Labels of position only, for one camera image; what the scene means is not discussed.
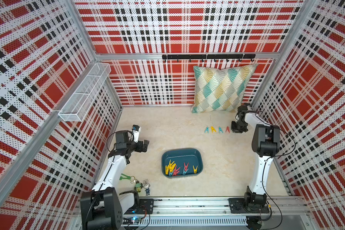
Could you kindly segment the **teal plastic storage box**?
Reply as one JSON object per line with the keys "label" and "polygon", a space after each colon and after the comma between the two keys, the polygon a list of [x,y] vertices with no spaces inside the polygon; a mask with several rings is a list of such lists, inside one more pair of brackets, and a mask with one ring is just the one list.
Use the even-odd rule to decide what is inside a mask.
{"label": "teal plastic storage box", "polygon": [[[165,166],[169,161],[175,161],[176,168],[180,167],[180,172],[177,176],[165,175]],[[189,163],[186,175],[183,175],[184,163]],[[192,166],[198,166],[197,174],[193,173]],[[200,152],[194,148],[169,150],[162,155],[162,173],[167,178],[183,178],[189,176],[199,175],[203,171],[203,161]]]}

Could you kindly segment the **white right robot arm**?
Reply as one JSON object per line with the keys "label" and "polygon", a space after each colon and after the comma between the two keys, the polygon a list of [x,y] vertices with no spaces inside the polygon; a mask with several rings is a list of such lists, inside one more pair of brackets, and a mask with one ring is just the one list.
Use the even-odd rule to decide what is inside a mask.
{"label": "white right robot arm", "polygon": [[237,120],[231,124],[232,132],[244,133],[248,131],[248,126],[254,128],[251,147],[256,154],[255,170],[244,194],[244,205],[263,207],[267,204],[269,170],[280,150],[280,128],[261,119],[247,104],[239,106],[236,115]]}

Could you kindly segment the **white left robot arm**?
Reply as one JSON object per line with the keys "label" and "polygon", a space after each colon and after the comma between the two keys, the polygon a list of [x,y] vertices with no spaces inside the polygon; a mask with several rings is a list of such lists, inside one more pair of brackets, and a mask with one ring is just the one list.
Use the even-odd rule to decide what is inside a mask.
{"label": "white left robot arm", "polygon": [[119,195],[116,187],[130,157],[135,152],[146,152],[149,141],[139,140],[140,126],[132,130],[115,132],[116,142],[108,154],[107,167],[90,192],[84,192],[80,199],[83,230],[118,230],[124,214],[139,207],[137,191],[131,190]]}

